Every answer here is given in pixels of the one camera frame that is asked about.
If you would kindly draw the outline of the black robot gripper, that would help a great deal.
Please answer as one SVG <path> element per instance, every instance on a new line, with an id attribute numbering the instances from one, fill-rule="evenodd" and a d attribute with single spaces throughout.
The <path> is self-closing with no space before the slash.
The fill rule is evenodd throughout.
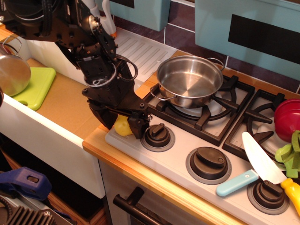
<path id="1" fill-rule="evenodd" d="M 129 116 L 129 127 L 141 139 L 150 127 L 152 114 L 148 113 L 147 103 L 134 92 L 137 66 L 132 75 L 128 64 L 133 64 L 124 56 L 112 59 L 104 55 L 76 57 L 76 63 L 84 74 L 88 88 L 82 92 L 88 98 L 94 116 L 107 129 L 115 124 L 118 115 Z"/>

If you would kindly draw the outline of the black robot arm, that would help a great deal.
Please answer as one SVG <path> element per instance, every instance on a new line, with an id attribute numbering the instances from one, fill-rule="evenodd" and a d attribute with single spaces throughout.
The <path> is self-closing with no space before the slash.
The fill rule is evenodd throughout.
<path id="1" fill-rule="evenodd" d="M 117 54 L 117 44 L 81 0 L 3 0 L 0 15 L 5 27 L 26 39 L 55 43 L 84 75 L 82 94 L 96 118 L 112 128 L 127 117 L 137 139 L 150 126 L 148 105 L 134 91 L 136 74 L 130 60 Z"/>

